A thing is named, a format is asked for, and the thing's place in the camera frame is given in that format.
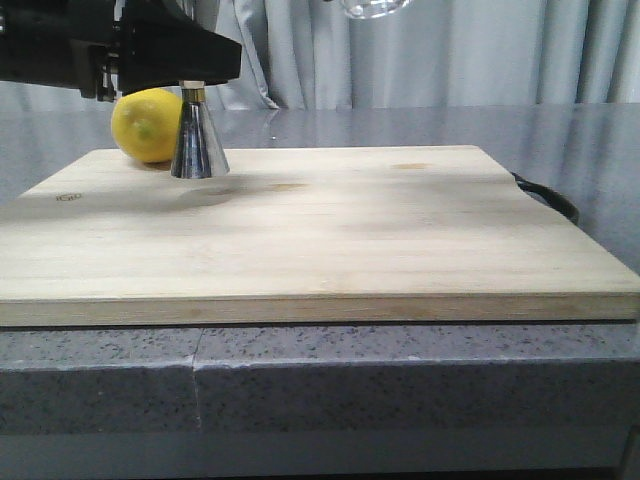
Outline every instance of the glass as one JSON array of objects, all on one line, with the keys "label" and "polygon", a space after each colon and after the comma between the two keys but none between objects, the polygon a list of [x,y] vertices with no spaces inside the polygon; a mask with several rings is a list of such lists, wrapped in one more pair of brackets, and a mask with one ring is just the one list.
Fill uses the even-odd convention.
[{"label": "glass", "polygon": [[340,0],[349,18],[367,19],[389,15],[413,0]]}]

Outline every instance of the logo on cutting board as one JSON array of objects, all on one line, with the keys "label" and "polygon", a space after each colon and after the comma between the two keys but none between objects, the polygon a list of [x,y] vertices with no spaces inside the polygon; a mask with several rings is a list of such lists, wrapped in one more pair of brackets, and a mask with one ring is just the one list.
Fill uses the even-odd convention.
[{"label": "logo on cutting board", "polygon": [[78,200],[79,198],[82,198],[81,193],[65,193],[64,195],[58,195],[56,197],[56,200],[58,202],[72,202],[74,200]]}]

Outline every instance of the gray curtain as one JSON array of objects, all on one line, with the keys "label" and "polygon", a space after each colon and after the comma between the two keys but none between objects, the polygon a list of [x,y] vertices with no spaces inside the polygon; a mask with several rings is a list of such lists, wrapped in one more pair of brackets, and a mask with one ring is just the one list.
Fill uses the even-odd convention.
[{"label": "gray curtain", "polygon": [[[216,31],[244,46],[217,109],[640,101],[638,0],[415,0],[369,21],[338,0],[222,0]],[[0,83],[0,112],[109,108]]]}]

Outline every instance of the cutting board edge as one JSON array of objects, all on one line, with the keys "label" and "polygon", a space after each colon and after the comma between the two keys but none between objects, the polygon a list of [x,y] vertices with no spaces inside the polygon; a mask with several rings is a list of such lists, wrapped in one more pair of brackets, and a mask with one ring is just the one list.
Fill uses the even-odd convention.
[{"label": "cutting board edge", "polygon": [[216,299],[39,301],[0,303],[0,327],[191,324],[615,321],[640,318],[640,293],[584,295],[306,296]]}]

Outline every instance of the granite countertop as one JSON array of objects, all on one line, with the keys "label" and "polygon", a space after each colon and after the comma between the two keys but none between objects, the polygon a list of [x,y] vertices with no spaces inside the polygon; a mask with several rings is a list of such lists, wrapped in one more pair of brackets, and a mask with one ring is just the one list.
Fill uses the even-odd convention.
[{"label": "granite countertop", "polygon": [[[227,148],[478,145],[565,194],[579,226],[640,272],[640,105],[214,118]],[[108,121],[107,112],[0,113],[0,201],[89,150],[112,148]],[[499,320],[0,330],[0,444],[18,448],[12,439],[42,434],[575,427],[583,436],[593,429],[592,451],[565,463],[614,462],[640,423],[638,324]],[[2,455],[0,467],[10,461]]]}]

